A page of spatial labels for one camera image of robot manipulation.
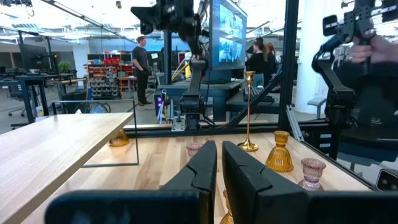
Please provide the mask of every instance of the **person's hand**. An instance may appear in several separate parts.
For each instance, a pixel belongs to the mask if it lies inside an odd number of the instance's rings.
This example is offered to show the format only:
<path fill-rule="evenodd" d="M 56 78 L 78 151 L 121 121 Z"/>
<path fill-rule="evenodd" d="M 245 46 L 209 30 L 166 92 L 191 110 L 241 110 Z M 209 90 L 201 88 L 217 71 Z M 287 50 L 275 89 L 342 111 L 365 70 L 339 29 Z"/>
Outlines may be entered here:
<path fill-rule="evenodd" d="M 361 63 L 367 57 L 371 57 L 371 63 L 386 62 L 394 54 L 394 44 L 376 35 L 371 39 L 371 45 L 358 45 L 359 39 L 354 37 L 354 45 L 351 48 L 351 59 L 354 63 Z"/>

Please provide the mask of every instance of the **white pillar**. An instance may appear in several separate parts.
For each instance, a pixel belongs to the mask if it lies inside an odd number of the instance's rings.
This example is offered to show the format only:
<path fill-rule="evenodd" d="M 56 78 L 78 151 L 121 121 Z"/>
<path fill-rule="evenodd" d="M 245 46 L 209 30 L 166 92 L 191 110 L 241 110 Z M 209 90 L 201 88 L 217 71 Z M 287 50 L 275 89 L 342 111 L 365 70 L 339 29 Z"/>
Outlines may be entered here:
<path fill-rule="evenodd" d="M 87 64 L 87 54 L 90 53 L 87 40 L 80 41 L 79 44 L 73 44 L 73 59 L 75 59 L 75 68 L 77 70 L 77 78 L 83 78 L 86 75 L 84 64 Z M 83 86 L 83 82 L 78 82 L 79 86 Z"/>
<path fill-rule="evenodd" d="M 295 110 L 298 112 L 316 114 L 316 107 L 307 105 L 307 102 L 315 97 L 327 96 L 328 87 L 321 75 L 313 71 L 311 63 L 320 46 L 329 38 L 323 36 L 322 19 L 333 14 L 339 16 L 340 7 L 341 1 L 337 0 L 304 2 L 295 99 Z"/>

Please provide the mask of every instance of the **woman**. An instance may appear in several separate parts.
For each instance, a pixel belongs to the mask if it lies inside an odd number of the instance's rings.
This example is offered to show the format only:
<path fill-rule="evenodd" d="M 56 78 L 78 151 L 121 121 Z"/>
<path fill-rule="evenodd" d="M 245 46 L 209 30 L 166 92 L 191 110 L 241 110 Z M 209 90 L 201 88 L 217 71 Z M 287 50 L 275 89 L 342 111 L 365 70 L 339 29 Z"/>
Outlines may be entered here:
<path fill-rule="evenodd" d="M 253 46 L 254 53 L 245 63 L 249 70 L 254 72 L 252 86 L 258 87 L 264 84 L 264 72 L 266 71 L 267 47 L 261 41 L 255 41 Z"/>
<path fill-rule="evenodd" d="M 276 74 L 276 58 L 274 55 L 275 52 L 275 47 L 274 44 L 269 42 L 266 45 L 267 48 L 267 65 L 266 65 L 266 72 L 264 74 L 264 86 L 269 83 L 269 80 L 271 80 L 272 76 Z"/>

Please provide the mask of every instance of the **monitor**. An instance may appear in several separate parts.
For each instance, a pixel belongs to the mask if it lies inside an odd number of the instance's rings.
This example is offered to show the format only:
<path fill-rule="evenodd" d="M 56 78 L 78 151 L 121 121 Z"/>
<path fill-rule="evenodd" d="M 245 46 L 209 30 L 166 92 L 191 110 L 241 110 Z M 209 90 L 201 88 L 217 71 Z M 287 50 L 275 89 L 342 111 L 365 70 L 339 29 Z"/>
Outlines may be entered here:
<path fill-rule="evenodd" d="M 244 68 L 248 15 L 232 0 L 212 0 L 210 15 L 210 69 Z"/>
<path fill-rule="evenodd" d="M 45 47 L 19 44 L 24 69 L 50 70 L 49 54 Z"/>

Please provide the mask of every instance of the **potted plant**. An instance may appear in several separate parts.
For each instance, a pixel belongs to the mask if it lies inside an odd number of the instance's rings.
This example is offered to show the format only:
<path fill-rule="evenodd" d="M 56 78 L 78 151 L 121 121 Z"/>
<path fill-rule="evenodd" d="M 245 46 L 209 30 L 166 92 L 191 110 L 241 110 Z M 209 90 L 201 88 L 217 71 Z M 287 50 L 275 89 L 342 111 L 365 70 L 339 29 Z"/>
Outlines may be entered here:
<path fill-rule="evenodd" d="M 58 64 L 58 68 L 61 73 L 70 73 L 70 63 L 69 62 L 60 62 Z"/>

